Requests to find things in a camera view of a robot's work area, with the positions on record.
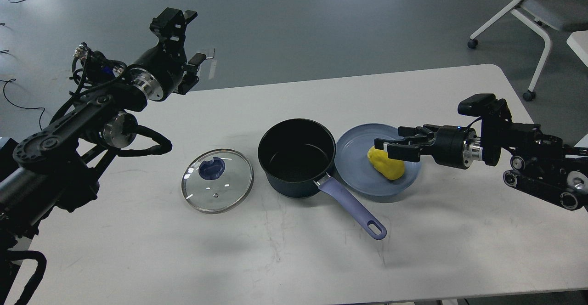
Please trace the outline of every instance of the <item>gray chair seat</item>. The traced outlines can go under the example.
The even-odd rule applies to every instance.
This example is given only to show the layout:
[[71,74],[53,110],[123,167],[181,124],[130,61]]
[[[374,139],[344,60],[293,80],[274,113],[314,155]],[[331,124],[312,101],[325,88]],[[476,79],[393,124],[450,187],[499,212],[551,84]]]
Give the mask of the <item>gray chair seat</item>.
[[520,6],[558,31],[588,30],[588,0],[523,0]]

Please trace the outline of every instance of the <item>purple handle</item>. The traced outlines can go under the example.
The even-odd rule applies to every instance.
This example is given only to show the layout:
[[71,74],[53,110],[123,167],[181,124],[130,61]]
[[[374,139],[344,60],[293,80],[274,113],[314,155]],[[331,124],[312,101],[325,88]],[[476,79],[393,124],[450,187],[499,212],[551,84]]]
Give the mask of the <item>purple handle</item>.
[[[336,179],[333,179],[332,177],[329,178],[319,185],[319,190],[336,199],[337,202],[349,212],[355,221],[357,221],[357,223],[370,234],[370,236],[376,240],[382,240],[386,236],[386,233],[388,232],[386,227],[384,227],[384,225],[380,223],[380,221],[378,221],[378,219],[376,219],[376,217],[374,217],[373,214],[370,213],[370,211],[368,211],[368,209],[366,209],[357,198],[351,195],[351,192],[349,192]],[[376,229],[380,231],[380,234],[376,234],[372,228],[370,228],[370,225],[376,227]]]

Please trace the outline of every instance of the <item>blue plate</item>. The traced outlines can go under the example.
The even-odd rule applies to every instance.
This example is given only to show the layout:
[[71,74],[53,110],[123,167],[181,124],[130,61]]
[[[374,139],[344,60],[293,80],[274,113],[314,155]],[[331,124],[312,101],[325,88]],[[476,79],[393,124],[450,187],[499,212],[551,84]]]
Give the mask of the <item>blue plate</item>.
[[418,177],[420,162],[405,161],[405,173],[397,180],[388,180],[368,160],[374,138],[399,140],[398,129],[384,124],[353,127],[337,141],[334,164],[341,179],[359,194],[376,202],[391,202],[394,195],[410,186]]

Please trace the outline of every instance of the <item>floor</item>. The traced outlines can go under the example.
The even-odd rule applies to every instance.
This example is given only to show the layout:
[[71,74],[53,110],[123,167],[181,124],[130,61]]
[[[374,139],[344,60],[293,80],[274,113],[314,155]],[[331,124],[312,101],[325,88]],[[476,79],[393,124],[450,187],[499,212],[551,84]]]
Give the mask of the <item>floor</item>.
[[[509,1],[0,0],[0,22],[6,23],[0,27],[0,50],[10,50],[0,55],[0,79],[17,79],[6,88],[17,104],[47,108],[41,120],[45,127],[74,88],[67,77],[80,42],[130,63],[156,42],[148,30],[151,18],[171,6],[199,12],[187,31],[188,55],[215,49],[196,90],[491,63],[522,94],[543,49],[540,37],[507,15],[479,36],[476,50],[466,47],[469,35]],[[538,81],[537,98],[523,104],[544,133],[575,144],[588,133],[588,68],[565,43],[569,33],[548,32],[552,55]],[[0,100],[0,136],[21,140],[38,130],[38,118],[38,111]],[[580,293],[550,295],[469,303],[583,300]]]

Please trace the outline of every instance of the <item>chair wheel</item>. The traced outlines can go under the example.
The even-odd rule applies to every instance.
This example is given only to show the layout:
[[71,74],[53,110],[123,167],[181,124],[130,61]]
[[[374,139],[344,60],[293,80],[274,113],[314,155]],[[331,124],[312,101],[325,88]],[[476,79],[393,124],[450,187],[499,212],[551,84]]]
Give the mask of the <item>chair wheel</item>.
[[468,48],[475,49],[477,44],[478,44],[478,41],[476,39],[469,40],[468,41]]
[[534,91],[527,90],[527,92],[523,94],[523,100],[526,100],[527,102],[531,102],[535,97],[537,97],[537,94]]

